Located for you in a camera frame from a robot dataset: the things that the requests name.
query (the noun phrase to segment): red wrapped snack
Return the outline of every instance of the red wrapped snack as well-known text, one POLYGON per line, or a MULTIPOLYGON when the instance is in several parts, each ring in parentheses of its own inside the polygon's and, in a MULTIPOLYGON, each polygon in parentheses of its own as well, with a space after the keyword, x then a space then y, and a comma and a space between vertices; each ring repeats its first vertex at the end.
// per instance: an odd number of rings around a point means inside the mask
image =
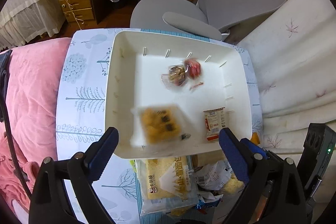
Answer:
POLYGON ((186 59, 184 60, 184 65, 186 68, 187 75, 191 79, 195 79, 201 74, 201 64, 197 62, 195 59, 186 59))

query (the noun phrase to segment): chair armrest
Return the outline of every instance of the chair armrest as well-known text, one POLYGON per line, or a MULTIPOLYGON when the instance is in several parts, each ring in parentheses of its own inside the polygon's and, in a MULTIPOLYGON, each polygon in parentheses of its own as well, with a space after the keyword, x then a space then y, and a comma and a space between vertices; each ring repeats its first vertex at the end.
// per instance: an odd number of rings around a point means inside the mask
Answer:
POLYGON ((165 12, 162 18, 168 25, 179 30, 199 35, 201 37, 208 37, 219 41, 222 40, 222 34, 220 31, 197 19, 173 12, 165 12))

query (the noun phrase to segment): sheer lace curtain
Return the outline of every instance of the sheer lace curtain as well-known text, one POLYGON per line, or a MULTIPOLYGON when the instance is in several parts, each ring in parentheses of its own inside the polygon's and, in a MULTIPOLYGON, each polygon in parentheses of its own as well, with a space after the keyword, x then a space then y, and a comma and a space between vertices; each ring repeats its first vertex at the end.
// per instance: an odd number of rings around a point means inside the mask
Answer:
MULTIPOLYGON (((249 51, 263 111, 263 146, 296 163, 311 122, 336 131, 336 11, 329 0, 287 0, 238 46, 249 51)), ((336 190, 336 152, 314 198, 336 190)))

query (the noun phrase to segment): metal screw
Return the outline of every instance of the metal screw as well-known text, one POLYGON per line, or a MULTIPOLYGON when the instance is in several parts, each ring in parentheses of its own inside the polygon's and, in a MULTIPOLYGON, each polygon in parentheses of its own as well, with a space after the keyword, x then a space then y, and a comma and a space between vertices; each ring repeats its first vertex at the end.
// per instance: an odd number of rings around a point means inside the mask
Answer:
POLYGON ((259 154, 259 153, 255 153, 255 154, 253 155, 253 157, 254 157, 256 160, 262 160, 262 159, 263 159, 262 154, 259 154))
POLYGON ((294 161, 291 158, 286 158, 286 162, 290 165, 294 163, 294 161))
POLYGON ((44 162, 45 164, 48 164, 50 161, 51 161, 51 158, 50 158, 50 157, 46 157, 46 158, 44 158, 44 160, 43 160, 43 162, 44 162))
POLYGON ((82 157, 84 156, 84 153, 83 152, 77 152, 76 154, 75 154, 75 159, 81 159, 82 157))

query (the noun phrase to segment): blue gripper pad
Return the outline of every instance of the blue gripper pad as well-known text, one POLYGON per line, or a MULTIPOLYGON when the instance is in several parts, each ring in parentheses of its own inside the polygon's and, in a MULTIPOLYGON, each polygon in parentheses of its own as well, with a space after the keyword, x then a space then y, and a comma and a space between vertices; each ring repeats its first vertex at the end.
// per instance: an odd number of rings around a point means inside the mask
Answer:
POLYGON ((100 179, 107 163, 109 162, 119 142, 119 133, 113 127, 109 127, 99 141, 94 142, 86 150, 84 165, 89 170, 87 180, 89 182, 100 179))
POLYGON ((224 128, 219 132, 219 145, 228 159, 237 179, 247 185, 250 180, 248 176, 248 165, 224 128))
POLYGON ((241 143, 243 143, 244 145, 246 145, 253 154, 255 153, 259 153, 263 156, 264 159, 268 159, 268 156, 266 154, 266 151, 263 150, 261 147, 255 145, 253 142, 251 142, 249 139, 247 138, 243 138, 240 140, 241 143))

